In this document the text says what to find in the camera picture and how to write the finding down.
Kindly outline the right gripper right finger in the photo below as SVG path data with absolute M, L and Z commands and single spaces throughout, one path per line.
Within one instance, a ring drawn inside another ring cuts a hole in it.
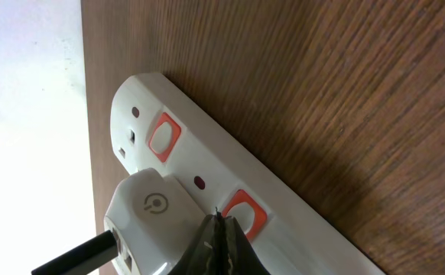
M 219 274 L 269 275 L 236 218 L 219 213 Z

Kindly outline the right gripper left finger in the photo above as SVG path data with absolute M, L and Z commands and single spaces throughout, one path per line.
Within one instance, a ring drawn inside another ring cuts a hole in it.
M 169 275 L 219 274 L 219 219 L 207 215 Z

